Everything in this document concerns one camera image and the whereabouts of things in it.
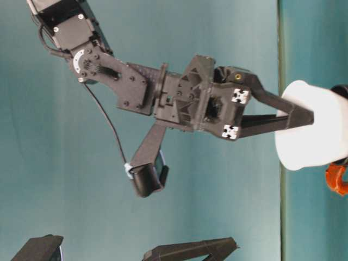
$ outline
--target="teal wall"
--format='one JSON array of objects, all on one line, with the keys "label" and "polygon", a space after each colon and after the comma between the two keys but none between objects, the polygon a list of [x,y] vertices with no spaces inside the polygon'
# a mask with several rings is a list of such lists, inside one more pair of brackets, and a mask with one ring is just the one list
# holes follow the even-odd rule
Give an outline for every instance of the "teal wall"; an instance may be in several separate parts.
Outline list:
[{"label": "teal wall", "polygon": [[[281,0],[283,87],[302,79],[348,83],[347,1]],[[286,171],[284,260],[348,259],[348,202],[327,188],[324,167]]]},{"label": "teal wall", "polygon": [[[276,1],[90,0],[115,55],[182,72],[195,53],[277,92]],[[272,135],[226,143],[168,131],[164,191],[135,197],[111,131],[64,61],[40,45],[25,1],[0,9],[0,260],[29,237],[65,237],[66,260],[140,260],[159,244],[233,236],[230,260],[279,260],[279,166]],[[153,118],[115,109],[128,158]],[[251,103],[249,113],[272,110]]]}]

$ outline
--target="black bracket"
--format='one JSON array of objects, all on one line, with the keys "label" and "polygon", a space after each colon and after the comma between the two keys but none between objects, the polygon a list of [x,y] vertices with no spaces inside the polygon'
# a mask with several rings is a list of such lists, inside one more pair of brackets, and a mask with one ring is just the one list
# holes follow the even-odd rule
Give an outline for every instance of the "black bracket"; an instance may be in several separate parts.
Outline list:
[{"label": "black bracket", "polygon": [[160,147],[165,131],[166,127],[156,122],[126,167],[135,191],[141,197],[164,189],[169,168],[165,165]]},{"label": "black bracket", "polygon": [[47,235],[42,238],[30,238],[11,261],[61,260],[60,245],[63,237]]},{"label": "black bracket", "polygon": [[204,261],[223,261],[238,248],[233,238],[158,246],[148,251],[142,261],[182,261],[207,256]]},{"label": "black bracket", "polygon": [[314,114],[312,111],[266,91],[258,77],[250,71],[233,67],[220,67],[219,72],[224,73],[224,82],[232,82],[241,88],[247,87],[250,89],[252,97],[257,101],[287,114],[287,116],[281,117],[277,117],[275,114],[239,115],[240,125],[237,125],[240,127],[239,138],[313,124]]},{"label": "black bracket", "polygon": [[70,69],[80,82],[100,82],[117,95],[117,107],[149,115],[151,104],[145,104],[147,79],[128,64],[87,43],[73,51]]}]

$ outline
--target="black 3d-printed arm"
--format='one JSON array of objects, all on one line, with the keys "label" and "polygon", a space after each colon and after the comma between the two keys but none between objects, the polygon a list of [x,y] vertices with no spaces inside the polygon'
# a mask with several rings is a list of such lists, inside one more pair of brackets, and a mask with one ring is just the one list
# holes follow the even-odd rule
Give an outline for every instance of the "black 3d-printed arm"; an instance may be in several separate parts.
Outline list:
[{"label": "black 3d-printed arm", "polygon": [[203,261],[223,261],[238,248],[233,238],[158,246],[148,251],[142,261],[182,261],[207,256]]},{"label": "black 3d-printed arm", "polygon": [[63,237],[47,235],[30,238],[11,261],[53,261],[62,260],[60,245]]},{"label": "black 3d-printed arm", "polygon": [[[86,0],[27,0],[41,42],[66,59],[83,84],[101,82],[117,94],[117,107],[157,119],[141,147],[126,164],[138,195],[164,187],[168,172],[160,153],[165,128],[206,131],[220,139],[239,138],[311,125],[312,111],[266,91],[250,71],[215,68],[212,57],[196,55],[183,74],[123,63],[113,52]],[[43,40],[45,33],[55,44]],[[287,115],[244,115],[251,97]]]}]

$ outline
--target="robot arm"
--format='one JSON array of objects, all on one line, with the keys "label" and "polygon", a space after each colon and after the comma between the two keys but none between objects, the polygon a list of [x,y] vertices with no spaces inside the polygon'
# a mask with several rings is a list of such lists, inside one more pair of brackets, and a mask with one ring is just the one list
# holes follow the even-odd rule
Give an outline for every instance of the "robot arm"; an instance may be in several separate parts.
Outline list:
[{"label": "robot arm", "polygon": [[[313,112],[265,91],[250,71],[215,67],[196,55],[183,74],[124,63],[113,57],[87,1],[27,0],[39,37],[50,54],[64,58],[83,84],[103,83],[117,95],[117,107],[153,116],[156,123],[131,163],[128,176],[140,196],[164,187],[168,168],[160,153],[166,128],[206,131],[220,139],[239,138],[313,123]],[[45,33],[57,49],[47,46]],[[286,113],[244,115],[251,97]]]}]

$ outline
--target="black 3d-printed part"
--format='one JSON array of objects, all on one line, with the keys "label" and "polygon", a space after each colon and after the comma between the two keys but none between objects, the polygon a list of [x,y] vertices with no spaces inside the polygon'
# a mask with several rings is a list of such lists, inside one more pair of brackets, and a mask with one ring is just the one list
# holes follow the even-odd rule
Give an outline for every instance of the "black 3d-printed part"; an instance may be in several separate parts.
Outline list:
[{"label": "black 3d-printed part", "polygon": [[11,261],[61,261],[62,241],[63,237],[58,235],[31,238]]},{"label": "black 3d-printed part", "polygon": [[181,261],[207,256],[204,261],[223,261],[238,248],[233,238],[158,246],[148,251],[142,261]]},{"label": "black 3d-printed part", "polygon": [[141,197],[161,191],[165,186],[169,168],[165,165],[156,167],[156,160],[162,160],[160,147],[165,131],[166,127],[155,123],[130,162],[133,167],[130,170],[132,182],[136,193]]}]

